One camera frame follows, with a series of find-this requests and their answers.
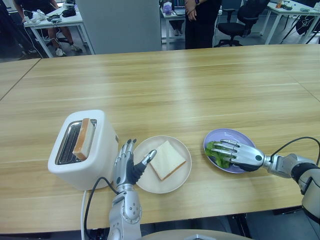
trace silver robotic hand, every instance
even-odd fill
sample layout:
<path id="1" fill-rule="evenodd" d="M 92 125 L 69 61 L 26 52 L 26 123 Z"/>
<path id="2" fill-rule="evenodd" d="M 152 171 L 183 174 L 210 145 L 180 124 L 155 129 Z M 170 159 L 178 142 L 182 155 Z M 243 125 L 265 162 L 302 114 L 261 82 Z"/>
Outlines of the silver robotic hand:
<path id="1" fill-rule="evenodd" d="M 301 189 L 305 213 L 320 224 L 320 168 L 313 160 L 293 153 L 288 156 L 269 156 L 240 142 L 227 139 L 220 141 L 222 143 L 215 143 L 218 147 L 211 150 L 225 155 L 225 161 L 248 172 L 263 167 L 270 174 L 293 178 Z"/>
<path id="2" fill-rule="evenodd" d="M 138 193 L 134 190 L 148 163 L 157 151 L 150 151 L 134 165 L 133 149 L 136 139 L 129 139 L 118 153 L 113 166 L 113 184 L 119 192 L 112 201 L 109 212 L 110 231 L 107 240 L 137 240 L 141 238 L 140 219 L 142 208 Z"/>

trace white bread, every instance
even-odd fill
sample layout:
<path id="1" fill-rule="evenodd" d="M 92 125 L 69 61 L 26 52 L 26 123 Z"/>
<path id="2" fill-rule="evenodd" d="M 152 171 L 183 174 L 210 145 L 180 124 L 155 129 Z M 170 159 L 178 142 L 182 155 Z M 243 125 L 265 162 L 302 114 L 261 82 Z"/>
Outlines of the white bread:
<path id="1" fill-rule="evenodd" d="M 72 153 L 81 161 L 88 158 L 91 148 L 91 143 L 94 138 L 95 127 L 90 121 L 90 118 L 82 120 L 78 139 L 76 140 Z"/>
<path id="2" fill-rule="evenodd" d="M 161 144 L 156 151 L 157 153 L 150 164 L 161 181 L 169 177 L 186 162 L 169 141 Z"/>

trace plate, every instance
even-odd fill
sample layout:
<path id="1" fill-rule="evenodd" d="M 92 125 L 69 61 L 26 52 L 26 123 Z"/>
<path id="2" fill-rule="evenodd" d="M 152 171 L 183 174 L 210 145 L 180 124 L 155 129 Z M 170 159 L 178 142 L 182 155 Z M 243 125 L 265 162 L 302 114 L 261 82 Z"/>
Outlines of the plate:
<path id="1" fill-rule="evenodd" d="M 160 180 L 151 164 L 148 164 L 141 178 L 136 183 L 140 188 L 147 192 L 154 194 L 170 193 L 181 187 L 188 179 L 191 172 L 192 163 L 188 148 L 181 141 L 171 136 L 153 136 L 141 142 L 133 151 L 134 164 L 139 163 L 151 150 L 156 149 L 167 140 L 185 159 L 186 163 L 163 181 Z"/>
<path id="2" fill-rule="evenodd" d="M 230 129 L 230 128 L 218 128 L 215 130 L 212 130 L 211 132 L 209 132 L 206 137 L 204 138 L 203 141 L 203 148 L 204 150 L 206 150 L 206 146 L 207 143 L 211 142 L 211 141 L 220 141 L 221 139 L 228 139 L 228 140 L 234 140 L 237 141 L 239 143 L 242 144 L 246 144 L 248 146 L 251 147 L 256 147 L 254 142 L 251 141 L 251 139 L 249 137 L 247 137 L 246 135 L 244 135 L 243 133 Z M 245 173 L 245 170 L 242 170 L 240 167 L 235 166 L 235 165 L 231 165 L 228 168 L 222 168 L 219 167 L 216 164 L 216 160 L 214 156 L 207 156 L 208 159 L 213 163 L 213 165 L 215 165 L 217 168 L 226 171 L 228 173 L 233 173 L 233 174 L 242 174 Z"/>

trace person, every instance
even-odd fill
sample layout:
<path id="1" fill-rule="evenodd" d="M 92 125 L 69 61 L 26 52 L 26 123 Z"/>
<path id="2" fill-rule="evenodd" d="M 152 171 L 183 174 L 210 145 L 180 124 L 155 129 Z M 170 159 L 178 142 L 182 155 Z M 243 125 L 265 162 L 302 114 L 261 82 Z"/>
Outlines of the person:
<path id="1" fill-rule="evenodd" d="M 184 23 L 184 20 L 172 20 L 169 21 L 169 23 L 173 28 L 175 36 L 179 36 L 179 34 L 182 35 L 182 24 Z"/>
<path id="2" fill-rule="evenodd" d="M 44 12 L 44 14 L 49 14 L 52 11 L 58 9 L 57 2 L 55 0 L 12 0 L 13 4 L 18 11 L 19 15 L 22 18 L 22 23 L 25 22 L 25 15 L 23 10 L 26 10 L 28 15 L 32 18 L 32 11 L 37 11 L 38 9 Z M 61 32 L 68 40 L 70 47 L 73 51 L 80 52 L 82 51 L 81 48 L 74 44 L 72 39 L 70 30 L 66 26 L 60 27 Z M 48 36 L 51 39 L 52 45 L 55 47 L 55 54 L 58 57 L 65 56 L 66 54 L 61 49 L 61 45 L 57 40 L 57 30 L 54 27 L 48 28 Z"/>
<path id="3" fill-rule="evenodd" d="M 185 0 L 185 49 L 212 48 L 222 0 Z"/>

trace green vegetable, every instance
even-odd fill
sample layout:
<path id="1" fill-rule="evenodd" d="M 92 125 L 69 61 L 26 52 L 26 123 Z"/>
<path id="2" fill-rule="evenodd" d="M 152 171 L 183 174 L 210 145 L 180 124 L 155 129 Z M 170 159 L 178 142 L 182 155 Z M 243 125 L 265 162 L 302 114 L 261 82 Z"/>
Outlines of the green vegetable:
<path id="1" fill-rule="evenodd" d="M 210 141 L 207 143 L 206 147 L 205 147 L 205 155 L 209 156 L 209 157 L 214 157 L 215 158 L 215 163 L 223 169 L 227 169 L 230 167 L 230 162 L 225 161 L 224 157 L 225 155 L 220 153 L 220 152 L 216 152 L 216 151 L 211 151 L 211 149 L 223 149 L 221 146 L 215 146 L 214 144 L 221 144 L 220 141 Z"/>

